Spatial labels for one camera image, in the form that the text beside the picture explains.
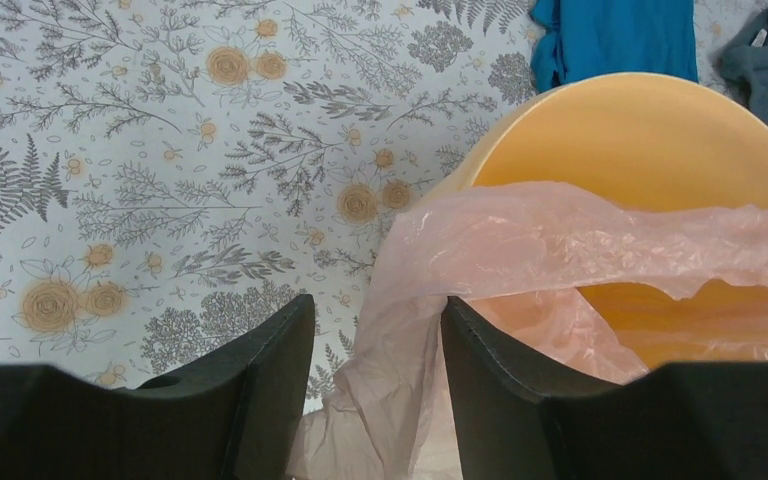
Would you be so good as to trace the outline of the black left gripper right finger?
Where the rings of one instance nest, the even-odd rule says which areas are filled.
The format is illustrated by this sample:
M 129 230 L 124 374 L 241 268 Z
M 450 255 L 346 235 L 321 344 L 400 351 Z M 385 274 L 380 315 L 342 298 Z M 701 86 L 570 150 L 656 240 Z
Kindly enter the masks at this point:
M 670 363 L 617 385 L 457 297 L 441 333 L 467 479 L 768 479 L 768 362 Z

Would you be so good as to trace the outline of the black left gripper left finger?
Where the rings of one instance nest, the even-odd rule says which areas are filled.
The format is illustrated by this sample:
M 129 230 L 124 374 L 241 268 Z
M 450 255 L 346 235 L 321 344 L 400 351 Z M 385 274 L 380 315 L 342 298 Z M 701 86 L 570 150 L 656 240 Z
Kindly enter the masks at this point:
M 315 304 L 135 389 L 0 365 L 0 479 L 283 479 L 302 416 Z

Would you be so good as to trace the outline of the pink plastic trash bag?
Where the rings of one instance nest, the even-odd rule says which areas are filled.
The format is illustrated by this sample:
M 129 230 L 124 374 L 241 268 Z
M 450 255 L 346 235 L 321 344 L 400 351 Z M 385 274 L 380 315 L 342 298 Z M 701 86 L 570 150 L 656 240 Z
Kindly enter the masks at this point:
M 451 296 L 509 297 L 510 332 L 564 366 L 628 382 L 646 368 L 581 289 L 630 282 L 683 300 L 710 280 L 768 287 L 768 210 L 622 209 L 562 183 L 473 188 L 401 214 L 358 318 L 353 358 L 306 415 L 298 479 L 447 479 L 454 423 L 440 321 Z

